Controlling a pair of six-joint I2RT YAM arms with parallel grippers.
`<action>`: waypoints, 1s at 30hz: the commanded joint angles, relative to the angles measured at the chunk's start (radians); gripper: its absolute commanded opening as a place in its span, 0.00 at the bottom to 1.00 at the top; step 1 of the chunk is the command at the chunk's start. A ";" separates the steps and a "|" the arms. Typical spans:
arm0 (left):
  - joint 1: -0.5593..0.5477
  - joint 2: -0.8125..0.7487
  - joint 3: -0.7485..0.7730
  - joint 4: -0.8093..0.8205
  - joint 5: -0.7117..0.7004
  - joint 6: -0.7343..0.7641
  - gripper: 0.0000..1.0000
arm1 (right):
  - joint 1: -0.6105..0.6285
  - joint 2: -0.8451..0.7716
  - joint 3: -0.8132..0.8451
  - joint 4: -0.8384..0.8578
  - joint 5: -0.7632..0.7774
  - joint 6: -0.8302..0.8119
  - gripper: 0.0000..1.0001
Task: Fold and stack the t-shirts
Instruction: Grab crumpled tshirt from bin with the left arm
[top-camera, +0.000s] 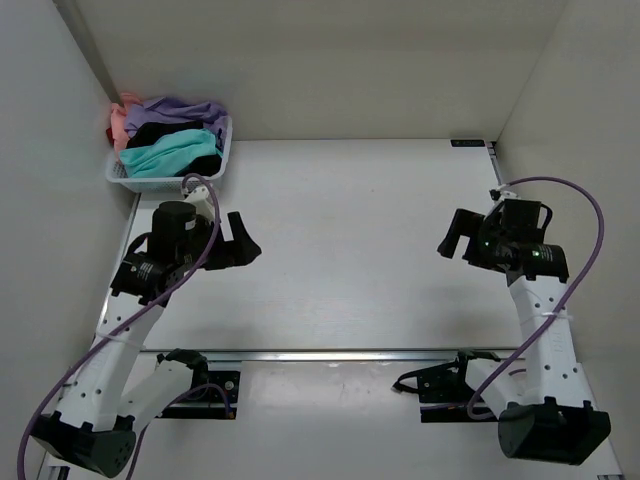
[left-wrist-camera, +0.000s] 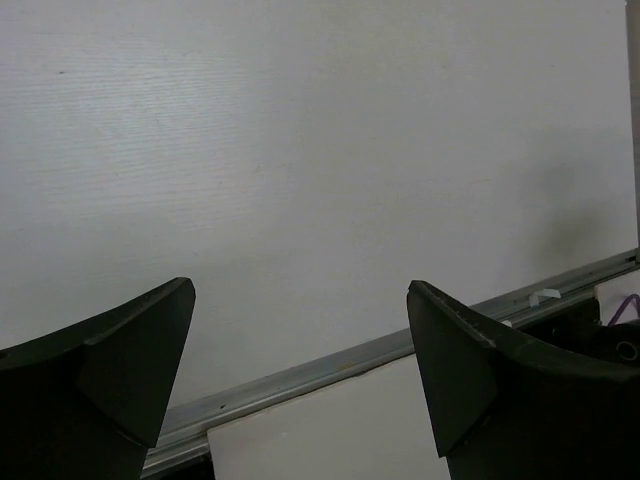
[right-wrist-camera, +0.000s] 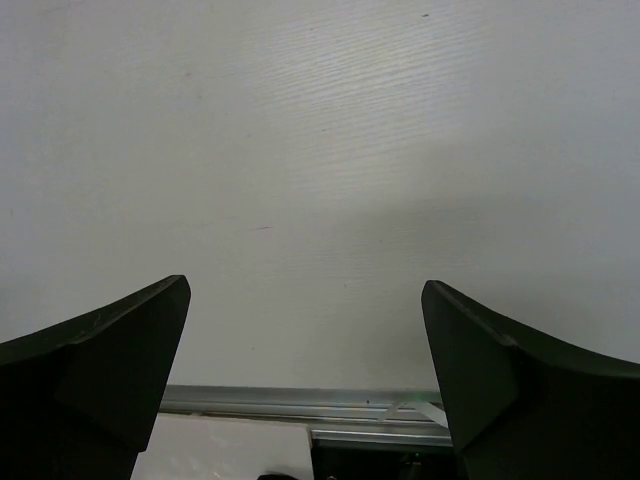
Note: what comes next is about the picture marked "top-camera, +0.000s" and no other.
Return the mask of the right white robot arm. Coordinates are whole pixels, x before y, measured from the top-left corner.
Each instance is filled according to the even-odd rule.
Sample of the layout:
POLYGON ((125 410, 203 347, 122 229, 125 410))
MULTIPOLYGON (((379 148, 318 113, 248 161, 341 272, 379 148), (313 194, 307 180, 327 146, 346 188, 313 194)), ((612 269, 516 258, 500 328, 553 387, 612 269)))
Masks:
POLYGON ((575 282, 564 250, 544 241, 552 211, 539 201, 498 199, 482 215, 455 211, 438 247, 452 258, 461 238, 464 260, 503 274, 523 336, 514 360, 470 355, 448 376, 460 400, 482 400, 498 421, 508 458, 581 465, 607 439, 611 422, 593 405, 576 359, 566 296, 575 282))

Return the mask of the teal t shirt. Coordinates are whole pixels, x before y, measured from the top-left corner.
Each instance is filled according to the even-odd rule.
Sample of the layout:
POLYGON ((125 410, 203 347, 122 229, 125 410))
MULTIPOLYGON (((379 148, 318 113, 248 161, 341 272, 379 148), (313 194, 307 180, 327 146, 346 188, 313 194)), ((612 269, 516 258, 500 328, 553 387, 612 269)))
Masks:
POLYGON ((129 178, 169 178, 176 176, 200 157, 219 157, 217 137, 206 129, 188 129, 164 135, 150 146, 127 148, 120 162, 129 178))

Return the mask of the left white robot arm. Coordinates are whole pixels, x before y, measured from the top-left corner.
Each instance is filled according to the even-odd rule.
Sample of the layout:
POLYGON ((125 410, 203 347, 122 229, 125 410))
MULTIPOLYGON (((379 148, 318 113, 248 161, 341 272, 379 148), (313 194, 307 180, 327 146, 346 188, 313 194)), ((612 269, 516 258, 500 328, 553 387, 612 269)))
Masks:
POLYGON ((90 350, 54 387, 55 409, 38 410, 27 427, 51 456, 112 479, 132 474, 148 425, 173 405, 200 410, 210 403, 216 417, 234 417, 225 377, 195 350, 159 354, 155 370, 125 388, 144 341, 187 278, 198 269, 247 266, 260 255, 240 213, 227 219, 231 239, 208 201, 165 201, 149 231, 129 243, 90 350))

